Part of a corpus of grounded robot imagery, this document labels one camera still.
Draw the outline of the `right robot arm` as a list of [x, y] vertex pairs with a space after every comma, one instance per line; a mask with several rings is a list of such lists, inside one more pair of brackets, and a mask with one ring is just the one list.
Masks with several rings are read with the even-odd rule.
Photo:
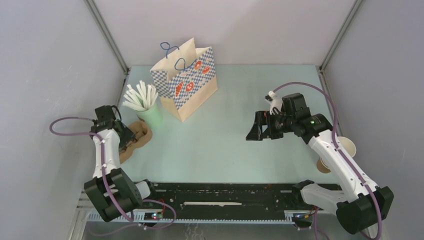
[[270, 91], [265, 99], [269, 110], [257, 111], [247, 141], [281, 139], [285, 133], [302, 138], [315, 151], [334, 175], [342, 192], [321, 187], [305, 180], [292, 187], [291, 204], [297, 209], [308, 205], [319, 207], [337, 217], [350, 234], [373, 225], [381, 226], [386, 219], [394, 193], [373, 181], [348, 154], [333, 126], [321, 113], [312, 115], [301, 93], [278, 97]]

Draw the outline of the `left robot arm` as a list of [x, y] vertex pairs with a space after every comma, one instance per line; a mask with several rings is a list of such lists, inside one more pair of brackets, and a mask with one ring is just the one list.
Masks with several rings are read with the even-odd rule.
[[105, 222], [125, 217], [142, 205], [153, 208], [158, 202], [149, 180], [134, 183], [121, 167], [152, 139], [153, 132], [143, 120], [126, 126], [115, 116], [115, 108], [104, 105], [95, 109], [97, 118], [90, 130], [96, 151], [95, 171], [84, 184], [85, 193]]

